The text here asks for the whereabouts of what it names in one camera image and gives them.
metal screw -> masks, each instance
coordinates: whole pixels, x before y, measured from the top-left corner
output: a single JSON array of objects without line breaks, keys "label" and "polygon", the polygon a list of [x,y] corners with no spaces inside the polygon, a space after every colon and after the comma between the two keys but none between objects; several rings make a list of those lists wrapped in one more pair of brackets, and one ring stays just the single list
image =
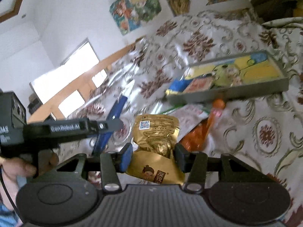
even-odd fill
[{"label": "metal screw", "polygon": [[104,189],[113,192],[119,190],[120,186],[116,183],[108,183],[107,185],[104,186]]},{"label": "metal screw", "polygon": [[190,183],[186,186],[186,188],[190,191],[197,192],[202,189],[202,186],[197,183]]}]

floral tablecloth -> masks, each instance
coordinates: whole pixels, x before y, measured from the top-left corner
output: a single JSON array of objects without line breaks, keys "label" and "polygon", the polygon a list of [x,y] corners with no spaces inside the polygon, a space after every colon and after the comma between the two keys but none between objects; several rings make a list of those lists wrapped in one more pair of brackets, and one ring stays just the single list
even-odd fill
[{"label": "floral tablecloth", "polygon": [[[259,25],[249,12],[203,11],[197,16],[179,16],[145,37],[112,65],[105,82],[91,94],[91,100],[70,118],[88,116],[104,120],[114,101],[128,97],[121,114],[124,128],[115,132],[108,150],[120,150],[131,139],[134,118],[170,108],[165,90],[193,63],[226,55],[267,49],[284,63],[290,78],[289,91],[227,103],[222,120],[213,129],[206,153],[219,157],[228,152],[280,182],[290,193],[287,226],[303,226],[303,46],[302,18],[267,27]],[[79,152],[90,153],[87,141],[62,146],[60,159]],[[120,175],[125,183],[142,183]],[[207,176],[210,187],[217,175]]]}]

wooden frame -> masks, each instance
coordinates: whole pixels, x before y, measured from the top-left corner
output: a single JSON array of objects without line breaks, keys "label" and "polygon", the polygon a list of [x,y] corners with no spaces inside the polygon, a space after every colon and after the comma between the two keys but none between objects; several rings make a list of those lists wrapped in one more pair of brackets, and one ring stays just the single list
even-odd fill
[{"label": "wooden frame", "polygon": [[134,44],[135,43],[128,45],[106,59],[99,61],[99,63],[92,67],[89,71],[83,73],[81,76],[73,80],[70,84],[59,91],[40,108],[38,108],[37,111],[28,118],[27,123],[43,122],[50,114],[53,114],[56,119],[65,119],[58,106],[76,90],[80,93],[85,101],[89,100],[90,92],[96,89],[96,86],[92,81],[93,76],[95,76],[98,72],[101,72],[103,69],[110,69],[111,64],[127,54]]},{"label": "wooden frame", "polygon": [[4,15],[0,16],[0,23],[18,15],[21,4],[22,4],[23,0],[16,0],[15,5],[14,5],[14,9],[10,12],[5,13]]}]

gold snack bag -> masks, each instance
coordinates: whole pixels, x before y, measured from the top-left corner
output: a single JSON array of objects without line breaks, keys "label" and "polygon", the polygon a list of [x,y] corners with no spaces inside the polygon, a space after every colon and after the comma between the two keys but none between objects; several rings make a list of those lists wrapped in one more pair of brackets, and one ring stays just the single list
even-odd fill
[{"label": "gold snack bag", "polygon": [[147,151],[135,151],[127,174],[158,184],[183,184],[185,174],[174,160]]},{"label": "gold snack bag", "polygon": [[179,133],[176,117],[164,114],[143,114],[135,119],[133,127],[134,142],[141,150],[150,151],[166,158],[173,158]]}]

orange cap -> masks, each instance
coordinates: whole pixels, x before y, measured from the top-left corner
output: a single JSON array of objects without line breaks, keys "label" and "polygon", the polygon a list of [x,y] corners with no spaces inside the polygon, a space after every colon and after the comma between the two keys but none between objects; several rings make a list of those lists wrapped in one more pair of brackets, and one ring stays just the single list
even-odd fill
[{"label": "orange cap", "polygon": [[212,107],[223,110],[225,108],[225,102],[222,99],[216,99],[212,103]]}]

